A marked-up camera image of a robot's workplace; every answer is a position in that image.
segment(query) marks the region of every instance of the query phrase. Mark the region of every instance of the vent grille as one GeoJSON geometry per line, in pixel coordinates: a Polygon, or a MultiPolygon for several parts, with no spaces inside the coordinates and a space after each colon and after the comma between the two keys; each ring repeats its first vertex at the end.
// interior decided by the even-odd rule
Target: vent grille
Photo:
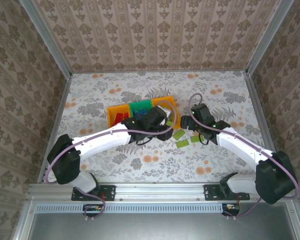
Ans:
{"type": "MultiPolygon", "coordinates": [[[[40,203],[36,207],[37,214],[51,213],[83,213],[83,203],[40,203]]],[[[174,204],[155,204],[155,203],[107,203],[105,213],[116,214],[145,214],[145,213],[222,213],[221,203],[174,203],[174,204]]]]}

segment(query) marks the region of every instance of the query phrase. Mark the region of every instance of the small green block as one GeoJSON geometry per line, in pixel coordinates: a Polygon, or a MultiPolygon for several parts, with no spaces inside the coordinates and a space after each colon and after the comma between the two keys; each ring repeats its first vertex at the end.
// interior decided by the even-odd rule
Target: small green block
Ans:
{"type": "Polygon", "coordinates": [[[189,146],[189,141],[188,141],[188,140],[177,141],[177,142],[175,143],[175,145],[176,145],[176,147],[177,147],[178,149],[180,149],[180,148],[189,146]]]}
{"type": "MultiPolygon", "coordinates": [[[[202,135],[200,135],[200,138],[201,138],[201,141],[204,141],[205,139],[204,139],[204,136],[202,136],[202,135]]],[[[191,137],[191,142],[192,143],[198,143],[198,142],[200,142],[199,141],[199,136],[192,136],[191,137]]]]}
{"type": "Polygon", "coordinates": [[[185,134],[185,131],[183,131],[182,129],[180,129],[179,131],[177,131],[175,134],[173,134],[173,138],[175,140],[179,140],[183,135],[185,134]]]}
{"type": "Polygon", "coordinates": [[[167,126],[169,126],[169,127],[171,127],[172,124],[174,124],[172,121],[167,121],[167,122],[165,123],[165,125],[167,125],[167,126]]]}

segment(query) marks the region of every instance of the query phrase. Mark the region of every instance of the mounting plate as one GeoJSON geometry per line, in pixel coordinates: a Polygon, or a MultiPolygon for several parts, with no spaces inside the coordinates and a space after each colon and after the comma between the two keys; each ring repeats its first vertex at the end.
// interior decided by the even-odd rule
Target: mounting plate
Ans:
{"type": "Polygon", "coordinates": [[[219,200],[231,201],[231,200],[238,200],[238,197],[240,198],[240,201],[250,200],[250,194],[244,192],[233,193],[228,197],[225,197],[224,194],[220,191],[220,184],[203,185],[203,189],[204,189],[204,198],[206,201],[219,201],[219,200]]]}
{"type": "MultiPolygon", "coordinates": [[[[115,185],[101,185],[101,189],[98,193],[99,198],[103,198],[102,193],[104,194],[105,201],[114,201],[116,197],[116,186],[115,185]]],[[[83,195],[75,187],[72,189],[71,194],[72,201],[96,201],[95,198],[83,195]]]]}

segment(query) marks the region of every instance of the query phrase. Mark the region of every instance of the patterned wallpaper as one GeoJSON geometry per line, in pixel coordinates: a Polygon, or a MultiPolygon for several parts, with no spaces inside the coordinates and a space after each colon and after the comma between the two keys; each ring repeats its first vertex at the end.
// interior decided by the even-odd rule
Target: patterned wallpaper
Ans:
{"type": "Polygon", "coordinates": [[[294,1],[252,77],[274,144],[290,156],[300,184],[300,0],[294,1]]]}
{"type": "Polygon", "coordinates": [[[0,240],[40,171],[65,80],[18,0],[0,0],[0,240]]]}
{"type": "Polygon", "coordinates": [[[71,70],[244,69],[279,0],[34,0],[71,70]]]}

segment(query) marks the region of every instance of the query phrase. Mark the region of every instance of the floral tablecloth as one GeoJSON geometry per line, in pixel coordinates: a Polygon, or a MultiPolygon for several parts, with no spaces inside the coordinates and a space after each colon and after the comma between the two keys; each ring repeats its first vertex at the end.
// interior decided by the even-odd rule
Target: floral tablecloth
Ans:
{"type": "MultiPolygon", "coordinates": [[[[180,115],[188,114],[188,100],[201,93],[216,120],[231,124],[240,134],[263,145],[260,129],[241,71],[131,72],[74,74],[58,136],[80,137],[108,128],[107,108],[172,95],[180,115]]],[[[230,151],[212,142],[191,143],[195,133],[180,139],[153,139],[100,152],[81,162],[99,182],[217,182],[232,172],[252,169],[230,151]]]]}

